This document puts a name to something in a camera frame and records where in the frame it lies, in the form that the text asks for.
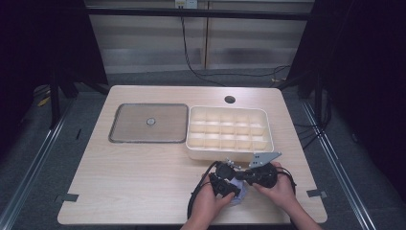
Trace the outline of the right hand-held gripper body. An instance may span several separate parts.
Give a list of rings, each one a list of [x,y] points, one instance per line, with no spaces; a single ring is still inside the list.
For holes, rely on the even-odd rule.
[[[272,161],[280,157],[280,152],[255,152],[249,163],[249,169],[253,173],[249,179],[255,179],[256,184],[265,188],[272,188],[277,183],[277,169]]]

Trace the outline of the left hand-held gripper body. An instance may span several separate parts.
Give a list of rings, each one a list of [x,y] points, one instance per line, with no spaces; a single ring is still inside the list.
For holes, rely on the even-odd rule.
[[[225,188],[231,184],[230,181],[235,177],[236,171],[227,163],[217,161],[214,165],[215,171],[209,174],[210,183],[216,196],[225,196]]]

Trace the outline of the light purple sock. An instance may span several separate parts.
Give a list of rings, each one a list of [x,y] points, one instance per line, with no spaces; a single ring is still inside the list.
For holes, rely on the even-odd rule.
[[[240,189],[239,194],[237,196],[235,196],[231,201],[231,205],[236,206],[236,205],[239,205],[242,202],[242,200],[245,198],[245,196],[247,194],[247,189],[245,186],[245,182],[243,180],[237,180],[237,179],[233,178],[230,181],[230,183]]]

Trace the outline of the white divided storage box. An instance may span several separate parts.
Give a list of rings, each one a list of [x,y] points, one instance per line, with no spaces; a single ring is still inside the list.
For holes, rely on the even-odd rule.
[[[186,146],[191,159],[208,161],[250,162],[274,150],[267,113],[235,107],[191,107]]]

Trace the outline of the person's right hand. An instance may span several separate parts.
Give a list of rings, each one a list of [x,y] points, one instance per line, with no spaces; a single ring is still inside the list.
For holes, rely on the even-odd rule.
[[[273,162],[272,165],[277,169],[277,183],[272,188],[266,188],[260,184],[253,184],[253,187],[261,194],[267,196],[276,206],[284,210],[289,216],[292,216],[299,202],[295,196],[290,177],[283,171],[279,162]]]

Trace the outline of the person's left hand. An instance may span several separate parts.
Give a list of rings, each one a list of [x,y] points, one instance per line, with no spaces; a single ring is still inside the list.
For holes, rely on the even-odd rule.
[[[234,194],[230,193],[222,198],[218,198],[214,194],[212,184],[206,182],[197,194],[192,206],[192,214],[189,219],[194,222],[211,224],[220,211],[231,203],[234,197]]]

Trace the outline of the grey tape piece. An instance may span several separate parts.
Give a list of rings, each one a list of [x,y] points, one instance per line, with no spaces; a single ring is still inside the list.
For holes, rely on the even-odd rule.
[[[326,198],[327,197],[327,193],[325,191],[320,191],[320,190],[309,190],[306,191],[308,197],[315,197],[315,196],[319,196],[320,198]]]
[[[76,202],[78,200],[78,198],[79,198],[78,195],[73,195],[73,194],[57,195],[55,198],[55,202],[57,202],[57,203],[63,203],[65,201]]]

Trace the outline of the black curtain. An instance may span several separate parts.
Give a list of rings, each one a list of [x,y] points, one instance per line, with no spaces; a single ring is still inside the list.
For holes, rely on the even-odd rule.
[[[289,75],[318,71],[406,202],[406,0],[314,0]]]
[[[108,80],[84,0],[0,0],[0,158],[8,154],[40,85]]]

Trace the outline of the black stand leg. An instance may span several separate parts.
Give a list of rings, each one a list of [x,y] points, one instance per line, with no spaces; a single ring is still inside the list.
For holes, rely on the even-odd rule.
[[[60,119],[60,106],[59,106],[59,87],[57,82],[56,73],[53,72],[50,77],[50,99],[51,99],[51,110],[52,118],[50,129],[56,127]]]

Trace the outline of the metal floor rail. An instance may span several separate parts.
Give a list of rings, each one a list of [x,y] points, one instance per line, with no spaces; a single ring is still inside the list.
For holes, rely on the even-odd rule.
[[[341,163],[333,145],[327,137],[326,132],[321,128],[319,123],[316,121],[316,112],[312,108],[309,102],[303,102],[304,112],[307,116],[308,121],[313,126],[316,137],[327,157],[327,160],[336,175],[341,188],[350,204],[352,211],[354,212],[362,230],[377,230],[372,217],[362,201],[360,195],[356,192],[350,178]]]
[[[12,230],[75,102],[62,102],[61,115],[54,125],[52,107],[48,105],[35,106],[23,121],[20,136],[0,165],[0,192],[6,200],[0,205],[0,230]]]

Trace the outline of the black stand frame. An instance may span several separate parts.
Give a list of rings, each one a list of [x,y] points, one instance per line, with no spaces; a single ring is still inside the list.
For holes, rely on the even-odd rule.
[[[289,75],[287,80],[278,86],[279,90],[287,87],[298,86],[298,95],[302,99],[307,99],[314,93],[314,115],[318,123],[322,120],[322,92],[323,81],[318,71],[304,70],[295,75]]]

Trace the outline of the black horizontal frame bar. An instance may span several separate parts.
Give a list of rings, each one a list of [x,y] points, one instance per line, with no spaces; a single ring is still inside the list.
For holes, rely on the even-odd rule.
[[[88,7],[88,14],[125,16],[173,16],[205,18],[241,18],[306,21],[313,18],[310,13],[270,12],[270,11],[218,11],[218,10],[179,10],[179,9],[140,9]]]

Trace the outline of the white wall power outlet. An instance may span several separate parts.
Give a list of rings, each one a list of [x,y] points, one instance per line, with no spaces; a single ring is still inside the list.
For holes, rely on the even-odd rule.
[[[176,9],[190,9],[190,10],[198,9],[197,0],[174,0],[174,5]]]

